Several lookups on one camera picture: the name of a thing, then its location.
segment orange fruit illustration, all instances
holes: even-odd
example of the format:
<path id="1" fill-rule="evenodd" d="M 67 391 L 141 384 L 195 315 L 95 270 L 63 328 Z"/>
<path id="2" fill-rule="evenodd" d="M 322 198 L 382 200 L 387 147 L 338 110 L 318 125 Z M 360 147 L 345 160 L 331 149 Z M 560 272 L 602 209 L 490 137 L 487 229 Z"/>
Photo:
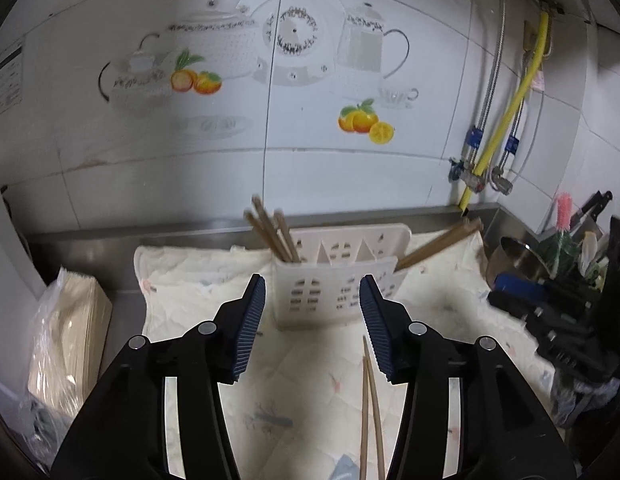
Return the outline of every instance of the orange fruit illustration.
<path id="1" fill-rule="evenodd" d="M 192 85 L 196 79 L 190 74 L 192 70 L 177 70 L 170 76 L 170 85 L 175 92 L 187 92 L 192 88 Z"/>
<path id="2" fill-rule="evenodd" d="M 210 95 L 221 88 L 221 78 L 214 72 L 201 72 L 194 83 L 195 92 Z"/>
<path id="3" fill-rule="evenodd" d="M 370 128 L 368 137 L 375 144 L 387 144 L 394 137 L 394 128 L 388 123 L 375 123 Z"/>
<path id="4" fill-rule="evenodd" d="M 348 113 L 345 117 L 339 117 L 337 122 L 339 123 L 339 127 L 344 131 L 351 133 L 354 131 L 354 126 L 352 125 L 352 121 L 354 119 L 355 112 Z"/>
<path id="5" fill-rule="evenodd" d="M 370 131 L 370 128 L 378 123 L 379 118 L 376 114 L 368 113 L 364 110 L 357 110 L 354 113 L 354 117 L 352 118 L 352 126 L 354 127 L 356 132 L 360 134 L 366 134 Z"/>

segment fruit decal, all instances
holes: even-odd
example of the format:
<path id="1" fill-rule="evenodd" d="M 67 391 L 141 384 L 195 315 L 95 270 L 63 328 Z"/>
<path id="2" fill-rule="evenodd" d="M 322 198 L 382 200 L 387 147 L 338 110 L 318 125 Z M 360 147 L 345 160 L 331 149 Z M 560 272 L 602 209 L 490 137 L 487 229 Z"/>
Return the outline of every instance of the fruit decal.
<path id="1" fill-rule="evenodd" d="M 170 85 L 175 92 L 187 92 L 194 89 L 197 94 L 209 95 L 218 92 L 221 88 L 221 78 L 214 72 L 201 72 L 186 68 L 199 61 L 205 61 L 203 56 L 190 54 L 186 48 L 179 54 L 175 63 L 174 72 L 170 76 Z"/>
<path id="2" fill-rule="evenodd" d="M 368 134 L 375 144 L 387 144 L 394 137 L 394 128 L 379 121 L 372 108 L 374 102 L 374 99 L 366 99 L 356 106 L 343 107 L 337 123 L 344 132 Z"/>

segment white cloth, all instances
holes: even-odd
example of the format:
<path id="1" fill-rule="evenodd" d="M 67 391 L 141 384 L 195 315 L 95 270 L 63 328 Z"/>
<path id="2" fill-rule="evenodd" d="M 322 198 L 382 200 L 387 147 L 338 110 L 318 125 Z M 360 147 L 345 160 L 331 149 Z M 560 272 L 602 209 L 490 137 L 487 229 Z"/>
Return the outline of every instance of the white cloth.
<path id="1" fill-rule="evenodd" d="M 438 233 L 413 235 L 408 250 Z M 489 334 L 508 351 L 524 377 L 548 406 L 552 367 L 534 355 L 535 343 L 516 320 L 485 301 L 488 286 L 479 235 L 415 266 L 395 301 L 447 338 L 474 342 Z M 135 271 L 148 312 L 144 335 L 151 341 L 178 337 L 213 319 L 219 306 L 239 298 L 252 273 L 271 284 L 270 251 L 196 250 L 139 247 Z M 274 325 L 270 294 L 247 371 L 233 386 L 220 385 L 228 434 L 244 479 L 324 480 L 341 456 L 359 463 L 362 387 L 360 320 L 322 330 L 280 332 Z M 404 407 L 405 385 L 392 386 L 375 368 L 390 465 Z M 457 391 L 458 382 L 451 381 Z M 451 407 L 446 476 L 455 472 L 458 406 Z M 368 477 L 376 478 L 372 410 Z M 184 477 L 176 411 L 176 383 L 167 381 L 166 441 L 170 472 Z"/>

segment wooden chopstick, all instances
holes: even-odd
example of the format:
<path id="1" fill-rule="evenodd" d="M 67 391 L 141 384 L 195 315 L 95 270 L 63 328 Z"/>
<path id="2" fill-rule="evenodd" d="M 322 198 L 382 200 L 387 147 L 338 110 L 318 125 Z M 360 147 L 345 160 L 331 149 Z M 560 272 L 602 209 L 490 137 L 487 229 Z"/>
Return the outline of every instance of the wooden chopstick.
<path id="1" fill-rule="evenodd" d="M 266 210 L 263 208 L 263 204 L 261 203 L 261 198 L 258 195 L 252 196 L 252 205 L 254 206 L 257 215 L 259 216 L 259 220 L 261 221 L 261 225 L 263 226 L 263 230 L 270 237 L 272 244 L 277 248 L 277 252 L 280 254 L 280 259 L 283 262 L 291 262 L 292 256 L 288 254 L 288 251 L 281 243 L 279 235 L 277 235 L 277 231 L 274 229 L 274 225 L 272 225 L 272 221 L 270 217 L 266 213 Z"/>
<path id="2" fill-rule="evenodd" d="M 484 225 L 480 218 L 475 218 L 471 222 L 461 222 L 456 224 L 452 227 L 452 229 L 436 237 L 434 240 L 419 247 L 413 252 L 406 254 L 397 262 L 394 271 L 397 272 L 398 270 L 407 269 L 408 267 L 416 265 L 460 242 L 464 238 L 469 237 L 475 232 L 480 231 L 483 227 Z"/>
<path id="3" fill-rule="evenodd" d="M 276 245 L 274 244 L 274 242 L 271 240 L 271 238 L 268 236 L 268 234 L 266 233 L 266 231 L 264 230 L 263 226 L 261 225 L 261 223 L 254 217 L 254 215 L 252 214 L 252 212 L 249 209 L 246 209 L 244 211 L 244 218 L 250 222 L 250 225 L 252 225 L 252 227 L 254 228 L 254 231 L 261 237 L 261 239 L 266 242 L 266 245 L 270 248 L 270 250 L 272 251 L 272 253 L 279 259 L 282 261 L 285 261 L 283 259 L 282 254 L 279 252 L 279 250 L 277 249 Z"/>
<path id="4" fill-rule="evenodd" d="M 292 261 L 296 264 L 301 263 L 301 259 L 299 259 L 299 254 L 296 252 L 295 243 L 292 241 L 292 236 L 290 236 L 290 229 L 288 228 L 288 222 L 286 222 L 286 217 L 283 216 L 283 211 L 281 209 L 277 209 L 273 213 L 274 219 L 277 221 L 277 226 L 281 230 L 281 234 L 283 235 L 283 241 L 288 246 L 288 252 L 292 257 Z"/>
<path id="5" fill-rule="evenodd" d="M 368 381 L 370 382 L 370 397 L 372 398 L 372 419 L 375 423 L 375 441 L 376 441 L 376 469 L 379 480 L 386 480 L 386 464 L 384 460 L 384 438 L 381 432 L 381 414 L 379 412 L 379 397 L 376 394 L 375 376 L 372 371 L 372 361 L 370 360 L 370 351 L 368 350 L 368 342 L 363 337 L 363 351 L 365 354 L 366 370 L 368 371 Z"/>
<path id="6" fill-rule="evenodd" d="M 368 469 L 368 365 L 363 362 L 363 393 L 361 395 L 361 447 L 359 451 L 359 480 L 366 480 Z"/>

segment silver screw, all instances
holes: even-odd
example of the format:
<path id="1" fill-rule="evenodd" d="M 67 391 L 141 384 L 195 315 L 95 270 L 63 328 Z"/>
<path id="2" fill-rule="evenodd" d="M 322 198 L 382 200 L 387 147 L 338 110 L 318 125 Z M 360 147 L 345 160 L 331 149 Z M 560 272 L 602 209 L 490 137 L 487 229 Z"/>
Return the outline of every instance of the silver screw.
<path id="1" fill-rule="evenodd" d="M 408 325 L 408 330 L 414 335 L 423 335 L 428 331 L 428 327 L 423 323 L 415 321 L 414 323 L 410 323 L 410 325 Z"/>
<path id="2" fill-rule="evenodd" d="M 479 339 L 479 346 L 484 350 L 494 350 L 497 348 L 497 343 L 491 337 L 482 337 Z"/>
<path id="3" fill-rule="evenodd" d="M 203 335 L 212 334 L 216 330 L 216 325 L 212 321 L 204 321 L 199 325 L 198 330 Z"/>
<path id="4" fill-rule="evenodd" d="M 142 335 L 135 335 L 134 337 L 131 337 L 128 341 L 128 346 L 133 350 L 139 350 L 145 344 L 146 338 Z"/>

